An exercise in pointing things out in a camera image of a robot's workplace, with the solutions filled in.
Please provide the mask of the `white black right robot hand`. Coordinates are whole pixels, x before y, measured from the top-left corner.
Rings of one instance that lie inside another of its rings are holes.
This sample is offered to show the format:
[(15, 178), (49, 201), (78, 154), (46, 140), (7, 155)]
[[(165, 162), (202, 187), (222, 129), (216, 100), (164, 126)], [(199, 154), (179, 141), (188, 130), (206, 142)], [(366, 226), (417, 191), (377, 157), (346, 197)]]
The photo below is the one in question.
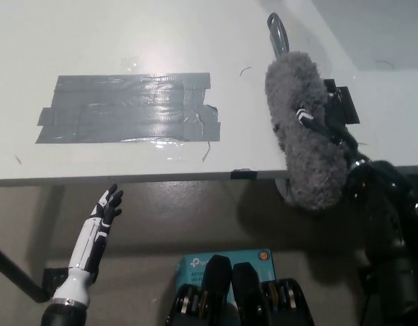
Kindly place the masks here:
[(358, 142), (348, 129), (328, 121), (318, 122), (304, 108), (296, 111), (296, 117), (306, 128), (326, 137), (343, 150), (347, 163), (346, 193), (356, 204), (368, 201), (379, 206), (392, 205), (408, 218), (418, 216), (418, 196), (409, 180), (395, 166), (385, 160), (371, 160), (358, 149)]

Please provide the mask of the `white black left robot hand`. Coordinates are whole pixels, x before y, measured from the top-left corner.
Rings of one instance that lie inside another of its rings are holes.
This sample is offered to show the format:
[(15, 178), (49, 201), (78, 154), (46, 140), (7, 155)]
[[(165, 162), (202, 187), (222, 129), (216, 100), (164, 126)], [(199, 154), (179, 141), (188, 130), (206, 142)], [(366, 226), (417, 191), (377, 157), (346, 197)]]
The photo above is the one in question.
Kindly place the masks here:
[(111, 225), (114, 219), (122, 213), (123, 191), (117, 190), (113, 184), (107, 189), (95, 204), (89, 218), (85, 220), (75, 247), (73, 249), (69, 268), (78, 268), (89, 272), (95, 282), (99, 273)]

